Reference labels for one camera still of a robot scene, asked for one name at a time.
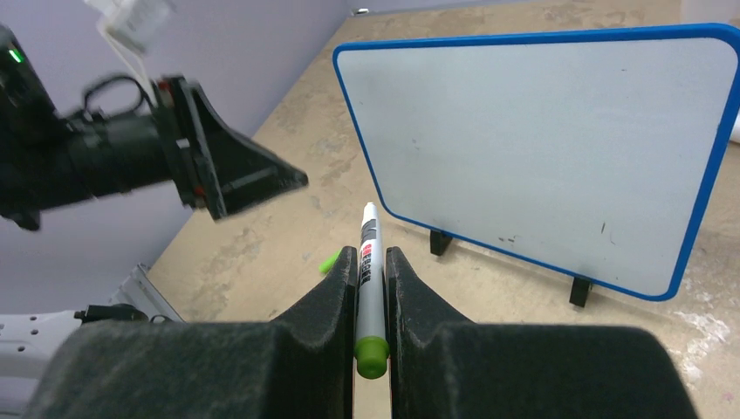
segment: marker barrel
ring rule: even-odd
[[[390,347],[386,337],[385,255],[378,209],[373,203],[365,206],[361,234],[354,356],[357,372],[367,379],[375,379],[386,373]]]

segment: blue border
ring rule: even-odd
[[[730,88],[730,94],[727,99],[727,104],[724,108],[724,113],[720,121],[719,127],[717,128],[717,135],[715,138],[714,146],[709,154],[709,160],[707,162],[707,169],[704,172],[702,183],[699,187],[699,193],[696,196],[694,203],[694,209],[689,219],[689,225],[687,226],[686,236],[683,239],[683,244],[676,260],[673,277],[668,290],[662,295],[644,295],[638,292],[630,291],[626,288],[621,288],[613,284],[599,281],[598,279],[591,278],[591,280],[598,285],[606,288],[611,288],[615,291],[624,292],[627,295],[637,297],[639,299],[646,299],[648,301],[664,301],[673,298],[678,292],[679,285],[683,273],[686,270],[686,264],[689,262],[689,256],[691,254],[691,248],[694,246],[696,240],[696,234],[699,231],[699,225],[702,223],[704,217],[704,211],[707,209],[707,203],[709,202],[709,195],[712,192],[714,183],[719,171],[720,163],[724,157],[724,152],[727,149],[728,142],[730,140],[730,133],[732,127],[735,124],[735,118],[737,116],[738,108],[740,108],[740,30],[729,26],[727,24],[684,24],[684,25],[670,25],[670,26],[654,26],[654,27],[643,27],[643,28],[627,28],[627,29],[606,29],[606,30],[594,30],[594,31],[561,31],[561,32],[543,32],[543,33],[523,33],[523,34],[512,34],[512,35],[486,35],[486,36],[475,36],[475,37],[462,37],[462,38],[430,38],[430,39],[402,39],[402,40],[390,40],[390,41],[369,41],[369,42],[354,42],[347,43],[337,46],[333,54],[334,71],[337,73],[339,79],[339,85],[342,88],[349,113],[352,116],[352,122],[354,129],[357,131],[357,136],[360,139],[360,145],[362,146],[362,153],[365,155],[367,166],[370,168],[370,174],[373,177],[373,183],[375,189],[378,191],[380,197],[380,203],[383,208],[386,209],[388,214],[406,221],[408,223],[419,225],[425,229],[439,230],[438,228],[419,223],[415,220],[399,216],[395,214],[391,209],[388,208],[383,195],[380,192],[378,186],[378,180],[375,177],[375,171],[373,165],[370,163],[370,158],[367,155],[367,149],[365,148],[365,142],[362,140],[362,134],[360,133],[360,127],[357,125],[357,119],[354,116],[352,103],[347,96],[345,89],[344,80],[342,79],[339,66],[337,64],[337,58],[343,51],[357,51],[357,50],[379,50],[379,49],[398,49],[398,48],[435,48],[439,46],[476,46],[476,45],[529,45],[529,44],[560,44],[560,43],[577,43],[577,42],[605,42],[605,41],[634,41],[634,40],[649,40],[649,39],[683,39],[683,38],[715,38],[723,41],[724,43],[731,46],[735,53],[738,54],[738,68],[735,72],[735,78]],[[466,242],[476,244],[486,249],[501,252],[505,255],[513,256],[543,266],[545,268],[564,273],[565,275],[575,276],[575,272],[568,271],[566,269],[558,268],[550,264],[546,264],[535,259],[527,258],[505,249],[499,249],[495,246],[471,240],[466,237],[462,237],[450,231],[444,231],[448,236],[452,236]]]

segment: beige surface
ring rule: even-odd
[[[266,320],[321,277],[319,264],[358,245],[362,207],[377,195],[332,69],[346,41],[675,23],[677,0],[559,1],[426,11],[348,20],[317,56],[256,140],[305,170],[308,189],[214,224],[195,214],[150,272],[187,320]],[[648,303],[596,289],[568,304],[568,278],[475,246],[454,243],[437,260],[428,233],[385,215],[384,241],[419,276],[480,322],[640,326],[669,349],[703,417],[740,417],[740,147],[730,147],[678,296]],[[356,380],[357,417],[389,417],[387,380]]]

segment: table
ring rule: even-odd
[[[359,245],[362,208],[378,197],[332,68],[337,44],[672,24],[679,8],[679,0],[559,0],[348,19],[255,137],[308,173],[309,188],[220,223],[194,214],[149,272],[151,281],[185,320],[268,320],[321,280],[325,258],[343,245]],[[420,278],[474,321],[648,330],[671,353],[702,417],[736,417],[738,190],[740,147],[730,144],[682,288],[666,303],[597,288],[577,311],[568,303],[571,280],[563,275],[459,242],[436,258],[428,231],[385,213],[383,239],[400,246]],[[389,417],[387,380],[358,376],[355,385],[357,417]]]

